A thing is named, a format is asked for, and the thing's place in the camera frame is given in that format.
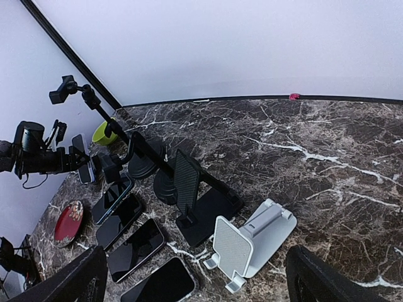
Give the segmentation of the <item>tall black clamp phone stand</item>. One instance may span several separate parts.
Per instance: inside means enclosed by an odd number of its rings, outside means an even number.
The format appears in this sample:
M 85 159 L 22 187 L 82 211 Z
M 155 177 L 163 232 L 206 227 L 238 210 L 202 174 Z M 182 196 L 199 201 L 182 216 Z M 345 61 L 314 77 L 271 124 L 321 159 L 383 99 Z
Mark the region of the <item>tall black clamp phone stand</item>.
M 127 145 L 127 154 L 124 157 L 116 154 L 98 155 L 105 180 L 108 183 L 117 181 L 125 164 L 128 164 L 129 176 L 134 179 L 145 179 L 157 172 L 153 184 L 155 195 L 165 204 L 176 204 L 174 169 L 163 158 L 166 154 L 163 144 L 160 141 L 149 143 L 137 131 L 128 136 L 120 124 L 101 107 L 101 100 L 94 89 L 88 84 L 79 86 L 72 75 L 63 76 L 62 84 L 57 90 L 49 92 L 49 98 L 52 104 L 62 104 L 68 96 L 77 92 L 81 92 L 86 105 L 91 110 L 96 110 L 107 122 L 106 136 L 115 133 Z

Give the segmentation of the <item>large blue-edged smartphone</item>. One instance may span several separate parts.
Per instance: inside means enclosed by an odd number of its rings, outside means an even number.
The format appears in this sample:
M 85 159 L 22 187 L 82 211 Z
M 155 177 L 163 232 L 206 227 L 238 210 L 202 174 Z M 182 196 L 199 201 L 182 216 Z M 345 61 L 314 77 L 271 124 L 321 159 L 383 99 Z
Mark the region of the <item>large blue-edged smartphone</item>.
M 132 188 L 133 179 L 128 174 L 114 182 L 91 208 L 94 223 L 102 224 L 117 209 Z

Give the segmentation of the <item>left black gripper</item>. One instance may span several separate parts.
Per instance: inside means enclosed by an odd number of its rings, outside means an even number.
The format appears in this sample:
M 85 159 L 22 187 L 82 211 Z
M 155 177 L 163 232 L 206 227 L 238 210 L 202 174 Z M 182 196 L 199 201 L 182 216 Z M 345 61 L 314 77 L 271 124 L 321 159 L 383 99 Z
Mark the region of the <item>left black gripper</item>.
M 84 167 L 91 160 L 90 156 L 84 151 L 80 151 L 74 146 L 69 147 L 69 153 L 65 152 L 64 147 L 59 147 L 56 151 L 57 154 L 57 166 L 55 173 L 65 173 L 78 171 L 81 167 Z

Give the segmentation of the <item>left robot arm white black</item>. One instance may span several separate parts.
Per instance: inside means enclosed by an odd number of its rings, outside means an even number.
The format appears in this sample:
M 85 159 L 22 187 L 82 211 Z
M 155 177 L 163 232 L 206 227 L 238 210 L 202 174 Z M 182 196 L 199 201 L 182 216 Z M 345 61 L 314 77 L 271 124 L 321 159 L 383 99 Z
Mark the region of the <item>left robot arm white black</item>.
M 19 179 L 32 173 L 62 174 L 77 171 L 90 163 L 84 150 L 71 145 L 66 152 L 58 144 L 64 139 L 67 124 L 55 120 L 51 134 L 43 139 L 45 127 L 37 122 L 21 121 L 14 141 L 1 141 L 1 172 L 13 171 Z

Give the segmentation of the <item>short black round-base stand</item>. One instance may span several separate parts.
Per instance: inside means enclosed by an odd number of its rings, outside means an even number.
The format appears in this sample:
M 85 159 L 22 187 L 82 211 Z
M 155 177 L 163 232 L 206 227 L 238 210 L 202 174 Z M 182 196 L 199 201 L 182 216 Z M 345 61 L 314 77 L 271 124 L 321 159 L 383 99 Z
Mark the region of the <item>short black round-base stand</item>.
M 118 181 L 120 171 L 128 164 L 128 174 L 134 179 L 145 179 L 156 170 L 166 166 L 164 156 L 166 149 L 161 140 L 148 142 L 138 131 L 130 137 L 127 154 L 119 157 L 117 154 L 104 154 L 97 156 L 107 183 Z

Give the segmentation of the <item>black smartphone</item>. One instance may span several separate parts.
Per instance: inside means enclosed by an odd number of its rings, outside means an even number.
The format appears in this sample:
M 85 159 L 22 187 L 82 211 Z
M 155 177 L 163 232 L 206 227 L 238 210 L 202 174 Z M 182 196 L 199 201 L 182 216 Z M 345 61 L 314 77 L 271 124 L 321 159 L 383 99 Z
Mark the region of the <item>black smartphone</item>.
M 119 207 L 97 229 L 96 239 L 104 251 L 112 245 L 133 225 L 144 211 L 144 205 L 134 194 L 129 194 Z
M 123 281 L 165 244 L 165 236 L 157 222 L 152 218 L 148 219 L 107 258 L 112 281 Z

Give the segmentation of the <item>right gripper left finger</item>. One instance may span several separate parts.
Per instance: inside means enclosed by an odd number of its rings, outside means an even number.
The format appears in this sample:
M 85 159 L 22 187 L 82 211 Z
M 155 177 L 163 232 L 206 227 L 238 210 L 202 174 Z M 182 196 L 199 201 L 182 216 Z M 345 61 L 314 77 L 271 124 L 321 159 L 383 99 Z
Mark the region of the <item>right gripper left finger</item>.
M 108 267 L 100 245 L 92 245 L 58 273 L 10 301 L 99 301 L 106 291 Z

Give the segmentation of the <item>white phone stand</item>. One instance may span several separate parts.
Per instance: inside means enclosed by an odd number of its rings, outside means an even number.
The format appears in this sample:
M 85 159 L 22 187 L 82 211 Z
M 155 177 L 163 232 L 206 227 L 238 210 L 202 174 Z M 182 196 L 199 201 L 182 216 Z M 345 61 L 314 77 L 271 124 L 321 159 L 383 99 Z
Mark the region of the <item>white phone stand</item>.
M 220 269 L 230 279 L 225 288 L 234 294 L 262 269 L 296 226 L 294 214 L 270 198 L 240 228 L 218 216 L 214 254 L 203 264 L 209 270 Z

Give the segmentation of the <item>white-cased smartphone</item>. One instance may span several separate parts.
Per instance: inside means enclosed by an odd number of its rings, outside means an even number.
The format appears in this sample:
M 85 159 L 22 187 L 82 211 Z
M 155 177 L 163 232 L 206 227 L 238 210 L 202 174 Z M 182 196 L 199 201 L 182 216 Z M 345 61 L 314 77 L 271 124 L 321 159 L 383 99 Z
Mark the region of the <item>white-cased smartphone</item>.
M 196 282 L 179 257 L 169 259 L 141 282 L 124 292 L 120 301 L 182 301 L 196 289 Z

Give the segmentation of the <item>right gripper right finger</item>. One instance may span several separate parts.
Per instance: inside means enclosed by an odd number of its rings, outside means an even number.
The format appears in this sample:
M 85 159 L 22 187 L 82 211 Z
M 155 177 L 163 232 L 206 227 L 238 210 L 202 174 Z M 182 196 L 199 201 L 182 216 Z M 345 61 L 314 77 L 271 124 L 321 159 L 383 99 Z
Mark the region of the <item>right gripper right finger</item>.
M 302 245 L 287 252 L 286 276 L 290 301 L 385 301 L 341 275 Z

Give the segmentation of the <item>black folding phone stand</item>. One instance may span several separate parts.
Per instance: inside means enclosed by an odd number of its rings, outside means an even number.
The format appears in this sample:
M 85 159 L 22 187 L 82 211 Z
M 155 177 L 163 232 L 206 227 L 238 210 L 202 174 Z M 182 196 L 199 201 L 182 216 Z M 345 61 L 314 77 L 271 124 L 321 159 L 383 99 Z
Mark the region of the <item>black folding phone stand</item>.
M 180 212 L 176 225 L 190 247 L 200 246 L 213 235 L 218 216 L 231 220 L 244 207 L 232 188 L 180 149 L 175 158 L 174 186 Z

